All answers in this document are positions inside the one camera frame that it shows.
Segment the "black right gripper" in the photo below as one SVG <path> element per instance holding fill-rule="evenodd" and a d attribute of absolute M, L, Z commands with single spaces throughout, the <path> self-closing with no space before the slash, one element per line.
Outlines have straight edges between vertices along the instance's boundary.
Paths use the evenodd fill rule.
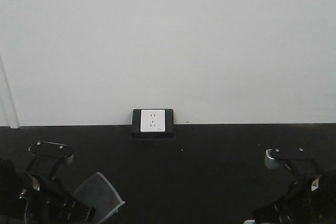
<path fill-rule="evenodd" d="M 303 176 L 253 217 L 254 223 L 335 223 L 335 171 Z"/>

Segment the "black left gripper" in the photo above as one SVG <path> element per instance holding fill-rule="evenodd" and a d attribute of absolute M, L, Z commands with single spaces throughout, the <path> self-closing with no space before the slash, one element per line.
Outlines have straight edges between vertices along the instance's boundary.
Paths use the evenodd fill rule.
<path fill-rule="evenodd" d="M 92 222 L 96 208 L 68 193 L 60 181 L 35 174 L 1 176 L 1 216 L 24 223 Z"/>

